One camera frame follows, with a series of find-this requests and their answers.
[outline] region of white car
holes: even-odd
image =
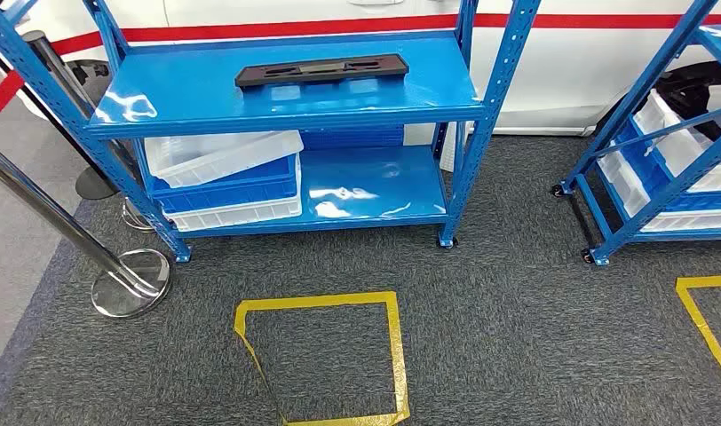
[[[135,28],[127,34],[129,41],[150,43],[165,37],[183,43],[181,40],[187,42],[192,37],[215,35],[243,38],[446,28],[454,26],[455,18],[446,15],[456,13],[460,1],[107,0],[107,3],[122,28]],[[691,3],[692,0],[544,0],[499,116],[497,132],[589,135],[627,92]],[[510,8],[511,0],[480,2],[471,61],[472,80],[480,93],[488,81]],[[721,23],[721,2],[709,19]],[[40,0],[28,13],[28,19],[19,25],[21,33],[33,29],[43,30],[52,42],[57,42],[95,32],[96,26],[81,0]],[[64,56],[65,61],[76,59],[106,56],[101,47]],[[691,46],[670,69],[709,60],[712,58],[704,49]]]

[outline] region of shelf unit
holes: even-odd
[[[107,50],[112,82],[91,119],[84,119],[13,29],[17,11],[0,11],[0,52],[54,111],[115,185],[167,242],[179,262],[185,239],[387,225],[440,224],[451,248],[481,159],[510,86],[540,0],[515,0],[486,96],[469,76],[478,0],[461,0],[448,31],[272,38],[131,46],[105,0],[84,0]],[[247,65],[399,53],[404,79],[265,86],[241,91],[234,78]],[[465,145],[466,121],[476,130]],[[246,225],[181,232],[144,186],[107,149],[107,141],[258,130],[312,130],[436,122],[430,145],[331,148],[301,153],[303,214]],[[449,122],[457,122],[456,171],[447,197],[437,167]]]
[[[596,243],[589,236],[590,247],[582,253],[586,262],[598,265],[608,264],[609,256],[625,244],[631,242],[721,240],[721,227],[658,232],[642,231],[649,222],[657,218],[661,213],[666,215],[667,212],[671,212],[672,210],[679,211],[676,201],[680,200],[683,194],[685,194],[694,183],[698,182],[698,180],[721,162],[721,137],[705,149],[703,153],[682,170],[679,175],[673,176],[666,170],[668,183],[658,187],[655,193],[650,193],[650,201],[632,216],[628,214],[624,208],[622,197],[598,165],[599,159],[604,158],[606,155],[613,154],[616,151],[620,151],[624,147],[633,146],[633,144],[650,146],[653,144],[652,141],[661,136],[707,122],[721,115],[720,108],[717,111],[684,120],[680,124],[665,127],[664,129],[646,135],[638,134],[632,138],[626,138],[622,135],[626,126],[634,125],[634,122],[630,123],[630,121],[632,121],[632,115],[636,107],[645,101],[649,91],[653,88],[658,78],[666,70],[671,61],[678,56],[686,46],[701,44],[721,64],[721,25],[701,25],[717,2],[718,0],[695,0],[693,2],[664,42],[661,49],[655,54],[651,63],[635,82],[632,89],[630,89],[630,92],[614,110],[604,128],[599,132],[589,148],[582,154],[578,163],[575,164],[564,180],[551,188],[552,193],[559,197],[566,195],[574,196],[574,190],[579,189],[582,197],[588,204],[590,213],[604,240]],[[656,160],[654,156],[658,153],[654,151],[652,154],[651,161]],[[598,205],[596,196],[588,184],[587,175],[591,171],[596,171],[600,175],[603,187],[606,189],[609,198],[612,200],[614,207],[622,219],[622,225],[615,231],[611,230],[602,209]],[[720,196],[720,193],[714,192],[711,195],[717,198]]]

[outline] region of gray floor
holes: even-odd
[[[91,307],[98,270],[61,243],[0,361],[0,424],[278,424],[232,331],[244,298],[394,290],[411,416],[403,424],[721,425],[721,369],[674,291],[721,274],[721,241],[579,260],[568,204],[547,194],[582,150],[497,138],[459,229],[433,226],[193,241],[167,298],[138,319]],[[113,250],[164,249],[117,200],[76,215]],[[721,289],[693,296],[721,340]],[[290,420],[393,408],[384,312],[260,312],[249,336]]]
[[[0,114],[0,151],[68,211],[86,163],[45,120],[14,99]],[[0,354],[44,274],[59,235],[0,186]]]

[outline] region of stanchion base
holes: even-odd
[[[117,188],[101,178],[94,169],[88,167],[75,180],[75,191],[84,200],[103,200],[115,195]]]
[[[141,215],[141,213],[133,206],[128,197],[125,197],[123,201],[123,222],[137,231],[143,233],[152,233],[154,228],[148,224],[147,220]]]
[[[135,296],[114,277],[103,272],[91,288],[91,302],[99,313],[112,318],[129,318],[149,311],[170,287],[170,262],[162,253],[148,248],[129,251],[118,258],[121,264],[133,270],[159,293],[154,297]],[[148,288],[141,287],[143,283],[131,285],[134,288]]]

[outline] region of yellow floor tape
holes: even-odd
[[[701,331],[703,338],[706,339],[706,343],[711,349],[714,357],[721,366],[721,345],[718,344],[716,337],[711,332],[709,325],[701,315],[701,311],[698,310],[698,306],[687,291],[690,288],[709,288],[709,287],[721,287],[721,276],[720,277],[693,277],[693,278],[678,278],[677,279],[677,294],[679,295],[682,304],[685,305],[685,309],[693,319],[695,326]]]
[[[315,420],[305,422],[288,422],[280,410],[266,375],[258,360],[256,351],[245,336],[245,315],[248,311],[273,311],[278,309],[318,308],[339,306],[343,304],[385,304],[386,317],[389,325],[390,349],[392,350],[392,375],[394,377],[394,399],[396,413],[348,417],[342,419]],[[397,295],[393,291],[376,293],[353,293],[333,296],[289,297],[283,299],[243,300],[235,310],[235,333],[242,339],[256,365],[261,379],[264,381],[270,398],[277,406],[277,411],[284,425],[299,426],[391,426],[402,422],[410,416],[408,407],[408,379],[405,376],[405,359],[402,356],[402,333],[400,332],[400,312],[397,307]]]

